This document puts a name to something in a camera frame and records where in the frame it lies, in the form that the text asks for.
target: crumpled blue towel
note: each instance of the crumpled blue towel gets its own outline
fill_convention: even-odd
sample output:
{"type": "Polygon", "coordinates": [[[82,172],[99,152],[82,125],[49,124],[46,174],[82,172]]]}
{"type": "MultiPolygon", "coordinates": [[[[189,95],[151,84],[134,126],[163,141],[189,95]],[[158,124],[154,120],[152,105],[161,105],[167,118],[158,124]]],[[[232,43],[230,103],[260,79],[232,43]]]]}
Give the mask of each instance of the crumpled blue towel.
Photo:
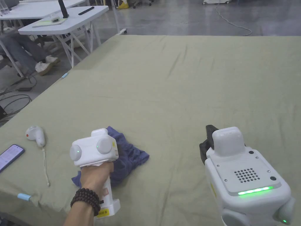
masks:
{"type": "MultiPolygon", "coordinates": [[[[145,163],[150,156],[128,143],[123,133],[119,133],[111,126],[107,130],[108,134],[116,140],[118,149],[121,149],[121,151],[119,150],[119,158],[114,161],[114,172],[110,175],[111,186],[114,187],[120,184],[133,169],[145,163]]],[[[71,179],[77,187],[81,188],[80,177],[81,172],[78,171],[77,176],[71,179]]]]}

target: black antenna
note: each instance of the black antenna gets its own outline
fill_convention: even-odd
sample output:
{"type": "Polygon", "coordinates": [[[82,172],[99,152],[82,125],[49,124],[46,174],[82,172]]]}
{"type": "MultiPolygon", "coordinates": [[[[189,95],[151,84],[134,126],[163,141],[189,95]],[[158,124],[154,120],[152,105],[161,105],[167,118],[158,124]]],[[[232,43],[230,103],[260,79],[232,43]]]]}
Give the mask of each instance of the black antenna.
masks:
{"type": "Polygon", "coordinates": [[[60,4],[63,18],[68,18],[69,14],[67,13],[67,10],[66,10],[63,0],[58,0],[58,3],[60,4]]]}

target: green indicator light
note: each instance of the green indicator light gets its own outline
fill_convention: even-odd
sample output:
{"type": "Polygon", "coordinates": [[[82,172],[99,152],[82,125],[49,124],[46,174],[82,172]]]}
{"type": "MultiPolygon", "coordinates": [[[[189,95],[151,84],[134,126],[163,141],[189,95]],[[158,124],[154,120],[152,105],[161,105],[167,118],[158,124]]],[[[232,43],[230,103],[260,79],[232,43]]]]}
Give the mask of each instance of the green indicator light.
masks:
{"type": "Polygon", "coordinates": [[[245,194],[250,194],[250,193],[254,193],[254,192],[270,190],[270,189],[273,189],[273,188],[274,188],[274,187],[257,188],[257,189],[254,189],[254,190],[242,191],[242,192],[239,192],[238,194],[239,194],[239,195],[245,195],[245,194]]]}

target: yellow label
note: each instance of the yellow label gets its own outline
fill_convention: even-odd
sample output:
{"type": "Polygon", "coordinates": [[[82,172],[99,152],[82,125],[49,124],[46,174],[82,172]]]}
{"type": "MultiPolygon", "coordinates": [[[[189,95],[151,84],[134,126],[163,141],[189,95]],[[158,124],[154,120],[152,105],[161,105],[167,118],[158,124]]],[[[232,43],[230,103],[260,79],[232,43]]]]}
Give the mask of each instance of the yellow label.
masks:
{"type": "Polygon", "coordinates": [[[214,187],[213,187],[212,183],[211,183],[211,188],[212,188],[212,191],[213,191],[213,193],[214,193],[214,195],[215,195],[215,197],[216,197],[216,192],[215,192],[215,190],[214,190],[214,187]]]}
{"type": "Polygon", "coordinates": [[[97,215],[98,218],[107,217],[110,215],[109,209],[101,209],[97,215]]]}

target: notebook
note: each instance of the notebook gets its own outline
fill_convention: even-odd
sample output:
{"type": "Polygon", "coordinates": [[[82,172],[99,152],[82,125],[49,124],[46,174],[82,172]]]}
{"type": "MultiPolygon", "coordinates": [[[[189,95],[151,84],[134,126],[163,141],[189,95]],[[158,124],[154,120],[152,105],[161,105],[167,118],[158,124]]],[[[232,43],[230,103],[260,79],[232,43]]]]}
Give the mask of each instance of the notebook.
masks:
{"type": "Polygon", "coordinates": [[[51,20],[44,20],[44,21],[39,21],[33,27],[44,27],[44,26],[52,26],[52,25],[59,25],[64,23],[67,20],[67,18],[62,18],[57,22],[52,22],[51,20]]]}

